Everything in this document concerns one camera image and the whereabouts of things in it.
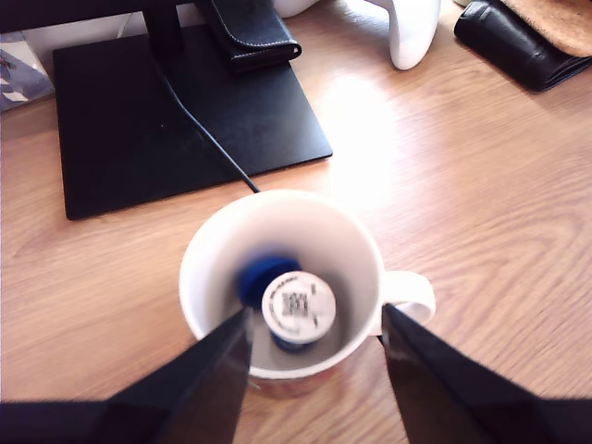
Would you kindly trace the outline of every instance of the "barcode label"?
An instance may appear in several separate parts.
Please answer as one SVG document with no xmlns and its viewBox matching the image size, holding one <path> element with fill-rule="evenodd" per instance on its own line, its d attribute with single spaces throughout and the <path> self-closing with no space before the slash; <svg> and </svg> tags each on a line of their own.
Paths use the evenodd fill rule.
<svg viewBox="0 0 592 444">
<path fill-rule="evenodd" d="M 306 293 L 282 293 L 282 315 L 292 317 L 308 317 L 308 300 Z"/>
</svg>

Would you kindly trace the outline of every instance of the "black monitor stand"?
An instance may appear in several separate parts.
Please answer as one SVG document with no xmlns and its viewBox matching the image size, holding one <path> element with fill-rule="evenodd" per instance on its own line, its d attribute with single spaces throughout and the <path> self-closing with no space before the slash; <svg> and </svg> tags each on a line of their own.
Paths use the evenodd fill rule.
<svg viewBox="0 0 592 444">
<path fill-rule="evenodd" d="M 68 219 L 239 179 L 169 96 L 249 175 L 332 154 L 290 63 L 232 73 L 213 34 L 173 6 L 143 11 L 148 35 L 54 51 Z"/>
</svg>

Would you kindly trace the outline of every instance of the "mug rim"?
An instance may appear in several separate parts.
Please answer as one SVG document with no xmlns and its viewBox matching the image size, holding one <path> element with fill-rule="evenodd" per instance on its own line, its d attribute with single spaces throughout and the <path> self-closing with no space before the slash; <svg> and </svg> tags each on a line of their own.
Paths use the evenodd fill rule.
<svg viewBox="0 0 592 444">
<path fill-rule="evenodd" d="M 211 239 L 209 233 L 214 229 L 218 231 L 219 229 L 219 221 L 222 219 L 228 218 L 228 215 L 232 215 L 236 213 L 242 206 L 244 205 L 251 205 L 252 203 L 257 203 L 260 201 L 265 200 L 276 200 L 276 199 L 299 199 L 305 200 L 309 202 L 315 202 L 317 204 L 322 204 L 325 206 L 330 207 L 332 210 L 339 213 L 341 216 L 346 218 L 353 227 L 358 231 L 358 233 L 364 238 L 365 243 L 368 245 L 368 248 L 372 252 L 372 256 L 374 257 L 375 261 L 375 268 L 378 270 L 377 275 L 377 284 L 376 288 L 377 291 L 381 291 L 382 288 L 382 280 L 384 274 L 384 263 L 382 259 L 382 255 L 378 250 L 378 246 L 376 245 L 376 241 L 370 235 L 368 230 L 364 227 L 362 222 L 358 220 L 350 212 L 346 211 L 344 208 L 339 206 L 338 204 L 330 201 L 329 199 L 314 194 L 308 191 L 296 191 L 296 190 L 271 190 L 271 191 L 261 191 L 254 194 L 249 194 L 247 196 L 241 197 L 227 205 L 223 206 L 215 213 L 213 213 L 208 219 L 197 229 L 193 237 L 191 238 L 185 252 L 183 253 L 183 258 L 181 259 L 181 264 L 179 268 L 179 301 L 181 305 L 181 311 L 183 316 L 185 317 L 185 321 L 187 322 L 191 333 L 193 336 L 198 340 L 202 340 L 209 332 L 205 332 L 195 321 L 192 316 L 191 305 L 189 301 L 189 294 L 188 290 L 185 290 L 188 284 L 185 282 L 187 281 L 186 276 L 190 274 L 192 268 L 189 268 L 190 256 L 193 256 L 193 251 L 198 250 L 198 245 L 207 241 L 207 239 Z M 339 364 L 349 355 L 351 355 L 358 347 L 364 342 L 364 340 L 370 335 L 372 327 L 375 323 L 376 313 L 380 310 L 380 306 L 382 305 L 382 297 L 380 293 L 376 297 L 375 307 L 372 310 L 372 314 L 368 316 L 368 319 L 364 322 L 364 325 L 360 330 L 355 334 L 352 340 L 350 340 L 341 350 L 337 353 L 333 354 L 329 358 L 325 359 L 324 361 L 307 365 L 302 368 L 294 368 L 290 370 L 269 370 L 261 367 L 256 367 L 251 365 L 249 370 L 250 376 L 255 376 L 260 379 L 272 379 L 272 380 L 284 380 L 284 379 L 299 379 L 303 377 L 313 376 L 324 372 L 325 370 Z"/>
</svg>

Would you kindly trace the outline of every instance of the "black leather case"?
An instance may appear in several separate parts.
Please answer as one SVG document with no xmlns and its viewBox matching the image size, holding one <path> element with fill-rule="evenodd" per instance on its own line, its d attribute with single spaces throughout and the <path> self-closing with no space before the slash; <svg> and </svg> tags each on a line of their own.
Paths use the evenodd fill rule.
<svg viewBox="0 0 592 444">
<path fill-rule="evenodd" d="M 499 0 L 474 0 L 454 27 L 467 46 L 526 88 L 545 91 L 592 65 L 560 51 Z"/>
<path fill-rule="evenodd" d="M 272 0 L 198 0 L 195 5 L 235 71 L 287 62 L 302 53 Z"/>
</svg>

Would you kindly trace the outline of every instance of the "cork mat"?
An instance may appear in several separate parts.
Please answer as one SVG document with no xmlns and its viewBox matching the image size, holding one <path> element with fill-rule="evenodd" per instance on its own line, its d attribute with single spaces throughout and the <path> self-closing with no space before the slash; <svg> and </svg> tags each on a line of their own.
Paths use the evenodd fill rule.
<svg viewBox="0 0 592 444">
<path fill-rule="evenodd" d="M 564 53 L 592 56 L 592 0 L 501 0 Z"/>
</svg>

